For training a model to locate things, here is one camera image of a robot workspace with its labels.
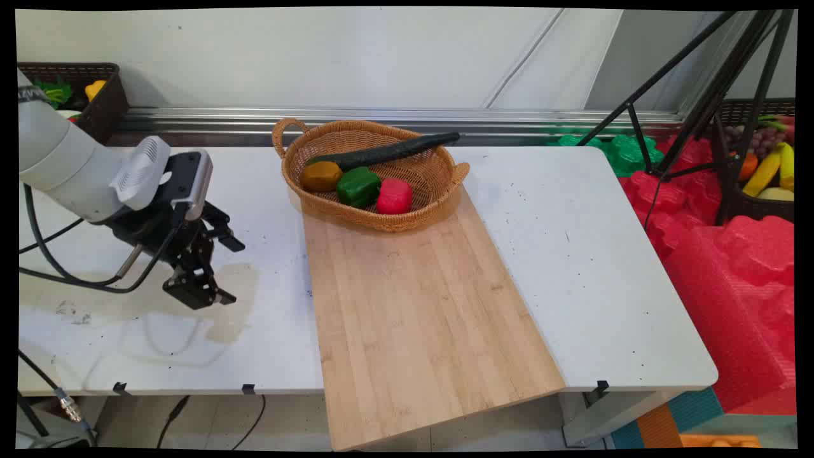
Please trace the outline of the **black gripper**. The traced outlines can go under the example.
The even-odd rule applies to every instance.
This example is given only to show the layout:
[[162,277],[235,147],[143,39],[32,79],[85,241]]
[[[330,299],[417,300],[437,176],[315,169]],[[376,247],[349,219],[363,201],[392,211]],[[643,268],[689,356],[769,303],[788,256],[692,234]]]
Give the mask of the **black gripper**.
[[229,226],[226,212],[206,201],[200,216],[186,217],[186,204],[168,202],[149,205],[142,211],[122,212],[109,220],[113,235],[134,249],[151,255],[142,274],[150,275],[157,264],[172,268],[163,292],[192,310],[210,305],[231,305],[237,298],[215,280],[211,261],[214,241],[232,252],[246,249]]

